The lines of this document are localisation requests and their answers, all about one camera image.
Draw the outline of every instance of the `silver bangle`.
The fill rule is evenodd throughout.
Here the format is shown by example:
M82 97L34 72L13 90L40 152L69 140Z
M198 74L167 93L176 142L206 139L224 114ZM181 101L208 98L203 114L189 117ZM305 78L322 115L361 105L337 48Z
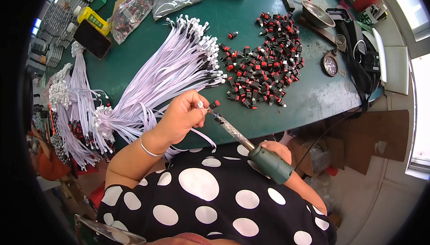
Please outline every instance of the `silver bangle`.
M149 154L149 155L152 155L152 156L155 156L155 157L159 157L159 156L163 156L165 153L162 153L162 154L160 154L160 155L156 155L156 154L153 154L153 153L151 153L150 151L148 151L146 148L145 148L145 146L143 146L143 144L142 144L142 137L140 137L139 138L140 139L140 146L142 146L142 149L143 149L143 151L145 151L147 154Z

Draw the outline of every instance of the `green table surface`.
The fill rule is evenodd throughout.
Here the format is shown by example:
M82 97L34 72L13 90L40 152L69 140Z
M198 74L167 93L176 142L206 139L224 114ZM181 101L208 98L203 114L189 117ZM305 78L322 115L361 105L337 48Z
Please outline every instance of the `green table surface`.
M98 14L104 19L109 18L115 1L107 0ZM302 12L301 3L300 0L294 1L296 10L293 18L297 18ZM338 5L337 0L312 1L323 9ZM287 13L282 0L202 0L194 6L185 7L166 17L172 20L180 14L198 17L201 24L209 22L208 34L217 37L219 43L227 44L233 50L242 50L245 46L255 48L263 45L265 39L259 36L261 28L255 24L255 19L262 11L283 15ZM165 18L161 18L155 22L150 13L121 45L113 41L108 55L103 60L98 60L92 54L84 52L91 88L105 90L111 97L113 106L118 103L137 71L168 36L170 29L168 26L163 26L164 20ZM228 38L228 33L231 31L239 31L239 35L233 40ZM260 103L256 110L247 109L241 103L227 98L226 92L229 89L227 84L206 88L200 93L210 102L219 100L221 105L217 111L247 138L293 129L359 106L361 101L355 97L356 89L349 74L347 77L337 74L331 78L321 70L320 60L332 47L304 26L300 26L300 36L305 67L300 70L300 81L293 82L284 97L287 107ZM70 51L70 47L64 51L59 65L51 69L48 76L60 70L67 62L74 64L75 59L71 57ZM338 56L338 64L340 69L346 71L342 56ZM346 82L351 84L350 91L345 89ZM372 94L371 99L381 94L382 91L377 91ZM234 141L210 116L207 116L205 126L199 130L216 144ZM119 135L116 135L116 140L119 148L126 144ZM177 145L183 149L203 146L209 146L209 144L192 132Z

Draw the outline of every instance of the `white polka dot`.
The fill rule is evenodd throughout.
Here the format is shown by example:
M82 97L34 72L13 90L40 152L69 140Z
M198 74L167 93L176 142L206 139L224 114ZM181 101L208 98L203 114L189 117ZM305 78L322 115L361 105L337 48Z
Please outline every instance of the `white polka dot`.
M174 225L178 222L176 211L165 205L157 205L152 210L155 219L164 225Z
M273 201L275 201L279 205L285 205L284 197L277 190L269 188L267 189L267 192L269 193L269 196L271 197L271 199L273 199Z
M130 238L120 231L112 231L112 237L121 244L128 244L130 242Z
M172 174L170 172L164 172L161 174L157 185L168 185L172 181Z
M248 156L249 153L249 151L243 145L239 145L237 147L237 152L243 156Z
M248 218L238 218L234 220L233 227L242 236L255 236L258 234L258 226L253 220Z
M228 160L240 160L240 158L236 158L236 157L228 157L228 156L223 156L223 157Z
M297 245L310 245L312 243L312 237L308 232L305 231L297 231L294 234L294 242Z
M209 234L207 234L207 236L210 236L210 235L222 235L222 233L214 231L214 232L210 232Z
M123 189L120 186L110 187L106 190L105 196L101 200L109 206L115 206L120 194L123 192Z
M140 203L140 200L132 192L127 192L126 194L124 194L124 203L126 204L127 208L129 208L132 211L137 210L142 206L142 203Z
M312 205L312 207L314 208L315 212L318 213L319 215L324 215L322 212L320 212L319 209L315 208L314 205Z
M218 214L211 207L201 206L196 209L196 218L204 224L211 224L218 218Z
M214 200L219 193L215 177L201 168L187 168L179 174L179 184L188 193L203 200Z
M258 195L250 190L240 190L236 193L236 202L242 208L256 208L260 204Z
M127 227L120 221L114 221L114 223L111 226L128 231Z
M147 186L148 181L145 178L143 178L142 181L140 181L140 183L138 185Z
M202 165L206 167L219 167L221 166L221 161L216 158L206 158L202 161Z
M247 162L248 162L248 164L251 166L251 168L253 168L255 171L258 171L258 173L260 173L261 175L265 176L267 179L270 179L270 177L269 177L269 176L264 175L264 174L263 174L263 173L258 169L257 164L256 164L254 161L252 161L252 160L248 160Z
M200 152L201 150L203 150L203 148L194 148L194 149L190 149L189 151L190 151L191 153L198 153L198 152Z
M327 230L327 228L330 225L328 222L321 220L320 218L317 218L317 217L315 217L315 224L324 231Z
M112 225L114 223L114 217L111 213L105 213L105 215L103 215L103 220L105 220L105 224L107 225Z

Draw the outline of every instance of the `polka dot shirt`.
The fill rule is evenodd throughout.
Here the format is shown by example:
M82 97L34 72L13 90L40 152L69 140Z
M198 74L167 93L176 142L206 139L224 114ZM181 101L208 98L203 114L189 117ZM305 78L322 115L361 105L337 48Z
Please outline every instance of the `polka dot shirt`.
M108 187L97 220L148 242L193 232L242 245L336 243L328 218L293 190L263 176L242 145L211 150L181 153L170 168L149 174L133 189Z

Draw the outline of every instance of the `soldering iron handle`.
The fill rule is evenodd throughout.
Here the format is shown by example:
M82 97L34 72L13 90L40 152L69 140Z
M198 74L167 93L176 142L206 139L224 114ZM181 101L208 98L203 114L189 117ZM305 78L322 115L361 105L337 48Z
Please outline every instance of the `soldering iron handle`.
M277 153L262 146L250 151L248 156L257 164L259 170L269 176L277 184L285 183L292 175L294 169Z

